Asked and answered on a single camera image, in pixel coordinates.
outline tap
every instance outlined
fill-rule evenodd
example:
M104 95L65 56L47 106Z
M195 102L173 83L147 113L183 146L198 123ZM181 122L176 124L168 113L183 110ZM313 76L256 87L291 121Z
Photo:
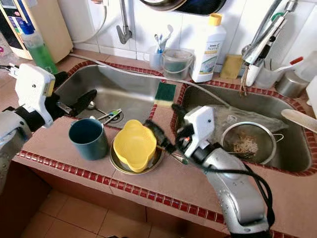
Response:
M255 65L261 66L271 46L281 32L286 23L285 16L289 12L293 12L297 6L298 0L289 0L281 14L276 14L273 22L268 26L275 10L280 5L282 0L275 0L269 10L267 11L264 19L262 20L251 44L242 49L242 58L246 66Z
M120 0L120 6L121 6L121 16L122 16L122 22L123 22L123 32L119 25L117 25L117 32L119 35L120 42L122 44L126 44L128 40L132 38L132 32L129 30L124 0Z

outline yellow cap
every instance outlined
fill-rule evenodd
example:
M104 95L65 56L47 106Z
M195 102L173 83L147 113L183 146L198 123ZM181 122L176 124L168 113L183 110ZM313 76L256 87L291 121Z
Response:
M212 13L209 17L210 26L219 26L221 24L222 15L218 13Z

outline metal pot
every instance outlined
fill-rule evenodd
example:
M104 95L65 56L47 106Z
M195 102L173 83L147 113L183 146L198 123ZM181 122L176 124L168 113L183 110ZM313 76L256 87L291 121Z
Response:
M140 0L156 11L173 11L183 5L186 0Z

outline kitchen sink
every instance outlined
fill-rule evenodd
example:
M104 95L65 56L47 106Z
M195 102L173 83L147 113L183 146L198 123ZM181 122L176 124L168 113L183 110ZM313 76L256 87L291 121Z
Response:
M131 119L141 123L150 116L159 80L146 75L135 75L108 66L91 65L76 71L55 93L67 105L72 105L83 94L97 90L94 99L98 109L108 113L122 109L109 125L123 128ZM84 110L78 118L103 116L97 110Z
M275 133L282 133L285 137L277 143L275 157L267 164L290 172L301 172L312 165L312 157L301 126L286 120L282 117L283 109L293 109L289 104L275 97L249 93L247 97L241 97L237 90L227 89L211 85L201 85L210 92L213 92L233 107L253 111L267 117L277 118L288 124L287 129ZM195 87L188 87L183 97L182 106L190 111L196 106L210 104L221 104L208 94Z

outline green bottle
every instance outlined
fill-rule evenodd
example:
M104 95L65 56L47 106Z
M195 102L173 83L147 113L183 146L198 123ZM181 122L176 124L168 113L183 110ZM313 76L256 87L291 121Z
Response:
M21 35L25 47L30 52L36 65L45 69L51 74L58 73L48 48L44 44L44 40L39 32L35 32L32 25L28 25L25 21L21 26L24 34Z

